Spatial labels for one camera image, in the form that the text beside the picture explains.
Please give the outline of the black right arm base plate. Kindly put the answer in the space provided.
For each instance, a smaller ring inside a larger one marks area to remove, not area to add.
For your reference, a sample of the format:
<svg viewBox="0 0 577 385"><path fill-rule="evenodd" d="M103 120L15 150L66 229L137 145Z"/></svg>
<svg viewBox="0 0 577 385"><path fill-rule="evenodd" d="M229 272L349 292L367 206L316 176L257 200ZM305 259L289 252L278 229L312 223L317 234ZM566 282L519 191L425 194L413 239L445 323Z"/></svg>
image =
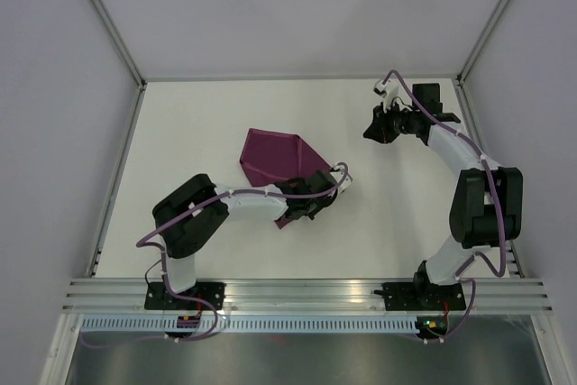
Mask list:
<svg viewBox="0 0 577 385"><path fill-rule="evenodd" d="M464 311L467 308L460 284L430 285L420 289L411 282L390 282L383 283L372 293L382 298L389 312Z"/></svg>

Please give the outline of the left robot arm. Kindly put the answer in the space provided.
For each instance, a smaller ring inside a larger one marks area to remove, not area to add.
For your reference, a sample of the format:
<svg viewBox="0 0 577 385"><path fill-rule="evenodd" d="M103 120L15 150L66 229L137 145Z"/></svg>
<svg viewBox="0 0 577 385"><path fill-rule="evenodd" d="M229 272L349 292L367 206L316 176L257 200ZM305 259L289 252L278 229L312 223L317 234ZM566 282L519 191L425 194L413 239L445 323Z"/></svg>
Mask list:
<svg viewBox="0 0 577 385"><path fill-rule="evenodd" d="M301 218L315 219L352 183L340 163L302 178L263 187L231 188L201 173L162 199L153 209L155 233L162 239L165 298L175 308L191 307L197 298L196 254L225 223L267 221L282 228Z"/></svg>

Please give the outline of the purple cloth napkin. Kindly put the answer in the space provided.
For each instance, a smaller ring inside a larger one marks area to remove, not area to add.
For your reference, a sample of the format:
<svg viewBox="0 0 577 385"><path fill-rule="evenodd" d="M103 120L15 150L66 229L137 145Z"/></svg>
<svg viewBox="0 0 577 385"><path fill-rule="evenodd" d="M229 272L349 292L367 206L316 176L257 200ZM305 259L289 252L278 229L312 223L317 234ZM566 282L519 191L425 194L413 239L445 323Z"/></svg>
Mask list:
<svg viewBox="0 0 577 385"><path fill-rule="evenodd" d="M285 210L275 213L273 221L281 229L289 223L277 223L287 211L285 196L275 186L276 182L297 177L307 178L318 170L332 167L304 139L297 134L277 133L251 128L239 159L241 169L252 188L269 187L281 197L268 197L274 206Z"/></svg>

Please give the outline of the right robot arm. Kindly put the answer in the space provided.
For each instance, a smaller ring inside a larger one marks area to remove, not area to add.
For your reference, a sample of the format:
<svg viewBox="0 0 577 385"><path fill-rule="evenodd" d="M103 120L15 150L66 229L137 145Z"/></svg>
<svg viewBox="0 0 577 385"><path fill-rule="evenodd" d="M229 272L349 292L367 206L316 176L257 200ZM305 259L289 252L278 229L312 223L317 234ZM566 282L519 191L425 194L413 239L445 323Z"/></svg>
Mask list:
<svg viewBox="0 0 577 385"><path fill-rule="evenodd" d="M464 311L465 272L481 259L498 278L506 270L506 244L522 225L523 175L488 157L463 132L459 117L443 109L440 86L408 87L410 104L398 97L399 86L380 80L374 92L366 139L391 144L401 135L417 137L456 177L449 211L450 235L436 254L422 261L410 282L385 283L375 290L388 311Z"/></svg>

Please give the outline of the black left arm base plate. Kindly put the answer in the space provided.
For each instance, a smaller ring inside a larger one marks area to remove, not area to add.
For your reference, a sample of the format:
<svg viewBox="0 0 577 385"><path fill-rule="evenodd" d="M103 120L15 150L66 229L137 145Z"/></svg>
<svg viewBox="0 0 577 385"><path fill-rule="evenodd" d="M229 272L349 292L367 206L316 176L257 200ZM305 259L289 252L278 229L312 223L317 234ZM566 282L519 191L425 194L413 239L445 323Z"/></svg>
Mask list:
<svg viewBox="0 0 577 385"><path fill-rule="evenodd" d="M221 310L224 303L225 284L223 282L200 281L192 289L177 296L171 295L163 282L148 284L145 300L145 310L208 310L211 305L215 310Z"/></svg>

